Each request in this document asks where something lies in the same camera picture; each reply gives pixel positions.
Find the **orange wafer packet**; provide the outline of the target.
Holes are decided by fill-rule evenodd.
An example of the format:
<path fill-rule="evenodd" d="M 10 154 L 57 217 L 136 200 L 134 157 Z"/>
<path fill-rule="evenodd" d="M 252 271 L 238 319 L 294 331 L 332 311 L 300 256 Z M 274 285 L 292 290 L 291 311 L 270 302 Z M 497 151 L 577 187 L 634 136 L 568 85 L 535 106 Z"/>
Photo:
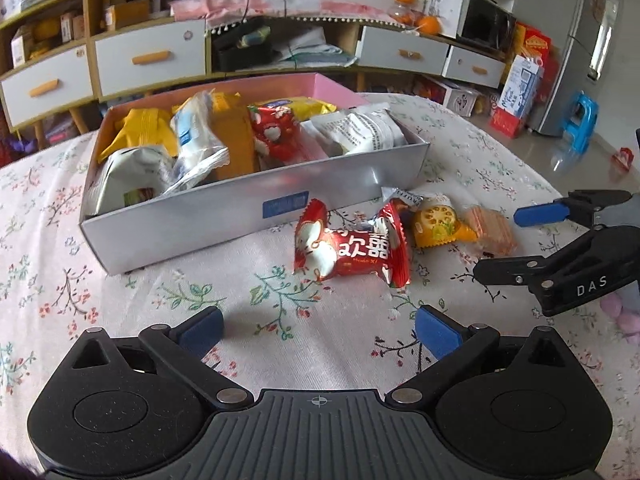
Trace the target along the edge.
<path fill-rule="evenodd" d="M 463 219 L 475 232 L 475 244 L 483 254 L 510 256 L 518 248 L 511 225 L 500 211 L 473 206 L 465 209 Z"/>

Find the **orange fruit biscuit packet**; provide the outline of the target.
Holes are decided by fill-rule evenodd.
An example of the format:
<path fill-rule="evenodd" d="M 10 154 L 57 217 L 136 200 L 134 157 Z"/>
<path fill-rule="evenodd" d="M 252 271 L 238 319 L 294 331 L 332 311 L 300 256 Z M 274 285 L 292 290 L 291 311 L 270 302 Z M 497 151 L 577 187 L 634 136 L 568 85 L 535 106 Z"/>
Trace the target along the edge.
<path fill-rule="evenodd" d="M 452 243 L 475 243 L 476 232 L 458 217 L 446 195 L 424 197 L 411 220 L 417 248 L 433 248 Z"/>

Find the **red candy packet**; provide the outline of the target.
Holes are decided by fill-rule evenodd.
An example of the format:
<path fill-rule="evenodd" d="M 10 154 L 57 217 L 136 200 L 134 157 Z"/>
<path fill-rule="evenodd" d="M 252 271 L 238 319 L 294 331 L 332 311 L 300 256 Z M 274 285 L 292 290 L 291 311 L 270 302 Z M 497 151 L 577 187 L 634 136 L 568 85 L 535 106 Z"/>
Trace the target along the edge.
<path fill-rule="evenodd" d="M 358 229 L 333 229 L 326 204 L 311 200 L 295 228 L 293 270 L 316 282 L 374 274 L 390 287 L 405 287 L 409 249 L 397 210 L 387 204 Z"/>

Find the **white green snack bag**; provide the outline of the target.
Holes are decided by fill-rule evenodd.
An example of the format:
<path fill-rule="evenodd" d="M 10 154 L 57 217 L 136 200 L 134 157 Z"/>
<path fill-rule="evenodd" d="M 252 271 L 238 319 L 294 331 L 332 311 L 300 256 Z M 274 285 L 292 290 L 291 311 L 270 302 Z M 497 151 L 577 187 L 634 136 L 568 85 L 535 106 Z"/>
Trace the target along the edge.
<path fill-rule="evenodd" d="M 88 217 L 152 200 L 171 185 L 174 160 L 159 145 L 123 148 L 107 157 L 85 196 Z"/>

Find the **white black-lettered snack packet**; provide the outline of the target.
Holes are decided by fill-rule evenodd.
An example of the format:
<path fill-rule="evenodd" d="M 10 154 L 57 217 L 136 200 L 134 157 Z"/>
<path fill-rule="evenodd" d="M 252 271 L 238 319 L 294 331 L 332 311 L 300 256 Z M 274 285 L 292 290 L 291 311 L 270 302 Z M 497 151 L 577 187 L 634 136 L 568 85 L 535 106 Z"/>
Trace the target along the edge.
<path fill-rule="evenodd" d="M 195 93 L 176 110 L 170 126 L 178 155 L 163 196 L 195 188 L 217 168 L 230 162 L 229 149 L 213 132 L 214 100 L 207 91 Z"/>

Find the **dark yellow snack packet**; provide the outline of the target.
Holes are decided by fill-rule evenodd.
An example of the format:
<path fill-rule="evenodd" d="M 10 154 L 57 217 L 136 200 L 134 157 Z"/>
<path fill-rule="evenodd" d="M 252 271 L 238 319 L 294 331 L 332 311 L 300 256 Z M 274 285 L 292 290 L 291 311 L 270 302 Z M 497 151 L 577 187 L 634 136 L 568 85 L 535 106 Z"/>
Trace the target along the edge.
<path fill-rule="evenodd" d="M 143 145 L 161 145 L 171 157 L 177 157 L 179 144 L 171 129 L 172 114 L 160 108 L 135 108 L 126 117 L 116 122 L 116 136 L 99 154 L 98 163 L 123 148 Z"/>

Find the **white grey snack bag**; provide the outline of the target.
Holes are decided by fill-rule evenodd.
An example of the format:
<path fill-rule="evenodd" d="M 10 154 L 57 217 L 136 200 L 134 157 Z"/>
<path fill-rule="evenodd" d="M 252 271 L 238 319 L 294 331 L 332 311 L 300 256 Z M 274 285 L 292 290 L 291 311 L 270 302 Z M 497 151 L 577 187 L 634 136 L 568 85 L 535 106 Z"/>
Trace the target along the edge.
<path fill-rule="evenodd" d="M 390 114 L 390 104 L 373 103 L 312 116 L 305 122 L 319 142 L 342 155 L 399 148 L 408 143 L 400 125 Z"/>

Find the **orange pastry packet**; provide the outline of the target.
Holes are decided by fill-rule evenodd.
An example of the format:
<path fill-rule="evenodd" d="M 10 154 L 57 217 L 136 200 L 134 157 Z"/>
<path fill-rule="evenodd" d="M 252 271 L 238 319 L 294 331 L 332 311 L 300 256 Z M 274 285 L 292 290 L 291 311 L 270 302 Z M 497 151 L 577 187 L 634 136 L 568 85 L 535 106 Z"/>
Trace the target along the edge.
<path fill-rule="evenodd" d="M 213 132 L 228 148 L 230 162 L 215 170 L 217 181 L 254 174 L 259 162 L 248 110 L 239 93 L 212 91 Z"/>

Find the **yellow cracker packet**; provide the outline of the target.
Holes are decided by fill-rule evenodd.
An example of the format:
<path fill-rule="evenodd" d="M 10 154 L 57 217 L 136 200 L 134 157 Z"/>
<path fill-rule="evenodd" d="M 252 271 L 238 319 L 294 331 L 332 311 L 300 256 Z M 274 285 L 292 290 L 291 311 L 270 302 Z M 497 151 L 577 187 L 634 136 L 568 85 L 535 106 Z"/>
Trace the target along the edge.
<path fill-rule="evenodd" d="M 316 115 L 330 114 L 337 111 L 337 106 L 321 100 L 308 98 L 308 96 L 292 96 L 268 101 L 260 101 L 250 104 L 250 108 L 257 110 L 275 110 L 276 108 L 288 108 L 300 122 L 304 122 Z"/>

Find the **blue plastic stool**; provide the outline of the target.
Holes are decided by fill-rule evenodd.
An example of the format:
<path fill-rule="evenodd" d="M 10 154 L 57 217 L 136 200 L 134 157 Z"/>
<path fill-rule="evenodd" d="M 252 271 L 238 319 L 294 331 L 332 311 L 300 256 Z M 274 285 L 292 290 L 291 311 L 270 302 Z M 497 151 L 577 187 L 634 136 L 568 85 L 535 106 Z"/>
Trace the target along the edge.
<path fill-rule="evenodd" d="M 588 150 L 598 116 L 599 105 L 595 100 L 582 91 L 574 95 L 561 126 L 563 139 L 576 154 L 583 155 Z"/>

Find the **floral tablecloth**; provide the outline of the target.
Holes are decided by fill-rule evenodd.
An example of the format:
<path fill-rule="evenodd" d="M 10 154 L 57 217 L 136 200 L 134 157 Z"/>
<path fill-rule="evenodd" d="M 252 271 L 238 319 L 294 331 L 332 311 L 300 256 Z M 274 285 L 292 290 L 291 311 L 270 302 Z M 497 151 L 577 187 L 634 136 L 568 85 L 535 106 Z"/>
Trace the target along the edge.
<path fill-rule="evenodd" d="M 578 188 L 639 189 L 613 174 L 596 142 L 574 159 L 553 139 L 503 141 L 410 96 L 390 100 L 431 143 L 420 191 L 464 208 L 505 216 Z M 413 335 L 424 304 L 463 325 L 506 334 L 548 324 L 598 385 L 614 418 L 599 465 L 607 479 L 639 479 L 639 347 L 598 303 L 545 318 L 525 287 L 484 287 L 472 277 L 473 248 L 411 249 L 411 283 L 391 289 L 377 276 L 315 285 L 293 274 L 295 222 L 130 274 L 107 276 L 79 229 L 96 133 L 1 169 L 1 448 L 37 465 L 27 416 L 58 362 L 92 326 L 134 336 L 152 323 L 178 324 L 203 308 L 224 312 L 224 339 L 205 363 L 255 394 L 261 388 L 350 389 L 399 385 L 433 362 Z"/>

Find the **pink and silver box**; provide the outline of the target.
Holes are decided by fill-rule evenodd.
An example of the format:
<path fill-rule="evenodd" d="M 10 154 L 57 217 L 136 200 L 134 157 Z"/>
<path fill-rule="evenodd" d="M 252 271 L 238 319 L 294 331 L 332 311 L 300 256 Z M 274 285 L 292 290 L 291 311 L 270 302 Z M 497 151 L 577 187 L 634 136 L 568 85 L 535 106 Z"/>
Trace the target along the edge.
<path fill-rule="evenodd" d="M 430 144 L 416 127 L 409 126 L 408 119 L 401 119 L 407 144 L 397 148 L 217 180 L 90 218 L 89 186 L 99 171 L 100 151 L 114 139 L 115 122 L 134 108 L 170 110 L 205 90 L 239 92 L 243 104 L 286 96 L 310 96 L 338 108 L 371 104 L 326 76 L 296 73 L 200 84 L 111 107 L 96 135 L 79 219 L 86 242 L 107 274 L 144 268 L 295 221 L 311 198 L 322 200 L 329 209 L 343 208 L 380 196 L 381 186 L 408 190 L 421 179 Z"/>

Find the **black microwave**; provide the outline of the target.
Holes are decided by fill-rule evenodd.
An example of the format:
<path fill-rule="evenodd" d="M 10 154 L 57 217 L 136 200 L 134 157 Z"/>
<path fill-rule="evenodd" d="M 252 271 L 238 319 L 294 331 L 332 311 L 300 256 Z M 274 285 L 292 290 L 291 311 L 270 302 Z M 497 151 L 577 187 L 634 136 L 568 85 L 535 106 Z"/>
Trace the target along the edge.
<path fill-rule="evenodd" d="M 462 0 L 457 40 L 494 53 L 511 47 L 516 18 L 491 0 Z"/>

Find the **oranges in bowl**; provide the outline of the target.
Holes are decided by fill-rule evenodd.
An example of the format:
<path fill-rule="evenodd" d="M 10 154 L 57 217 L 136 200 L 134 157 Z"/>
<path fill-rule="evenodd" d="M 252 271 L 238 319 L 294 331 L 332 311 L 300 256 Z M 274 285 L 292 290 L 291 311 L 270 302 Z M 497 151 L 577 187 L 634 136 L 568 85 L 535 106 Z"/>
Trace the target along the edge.
<path fill-rule="evenodd" d="M 422 10 L 422 3 L 424 0 L 392 0 L 387 14 L 421 36 L 438 36 L 442 32 L 442 24 L 437 16 Z"/>

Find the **wooden cabinet with drawers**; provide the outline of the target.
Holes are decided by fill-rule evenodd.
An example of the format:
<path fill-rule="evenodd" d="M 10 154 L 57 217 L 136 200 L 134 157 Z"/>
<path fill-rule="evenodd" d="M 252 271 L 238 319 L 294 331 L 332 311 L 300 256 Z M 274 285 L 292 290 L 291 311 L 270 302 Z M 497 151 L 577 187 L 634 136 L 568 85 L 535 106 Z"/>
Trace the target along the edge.
<path fill-rule="evenodd" d="M 194 81 L 250 73 L 441 76 L 497 88 L 506 58 L 404 25 L 342 18 L 152 18 L 140 0 L 1 0 L 1 109 L 6 128 L 40 128 L 56 113 L 87 131 L 81 107 Z"/>

